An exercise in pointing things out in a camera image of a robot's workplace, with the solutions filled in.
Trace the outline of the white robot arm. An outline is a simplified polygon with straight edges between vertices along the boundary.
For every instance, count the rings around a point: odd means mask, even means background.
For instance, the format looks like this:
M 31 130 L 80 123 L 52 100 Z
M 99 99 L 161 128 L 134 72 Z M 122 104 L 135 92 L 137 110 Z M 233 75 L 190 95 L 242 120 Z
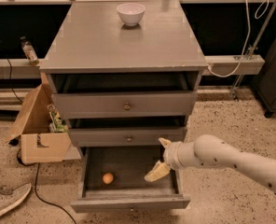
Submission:
M 147 182 L 154 182 L 169 174 L 171 170 L 188 167 L 231 168 L 271 190 L 276 194 L 276 160 L 239 150 L 226 141 L 209 134 L 195 141 L 172 142 L 159 139 L 164 147 L 163 161 L 157 161 L 145 175 Z

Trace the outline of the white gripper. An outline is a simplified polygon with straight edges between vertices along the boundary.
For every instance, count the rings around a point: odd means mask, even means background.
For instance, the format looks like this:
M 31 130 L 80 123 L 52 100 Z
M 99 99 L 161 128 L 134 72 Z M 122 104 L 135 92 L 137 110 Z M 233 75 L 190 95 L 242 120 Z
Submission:
M 179 160 L 179 149 L 182 142 L 171 142 L 163 137 L 159 138 L 159 142 L 165 148 L 163 153 L 164 162 L 157 161 L 153 169 L 145 175 L 145 181 L 155 182 L 169 174 L 171 169 L 180 170 L 184 166 Z

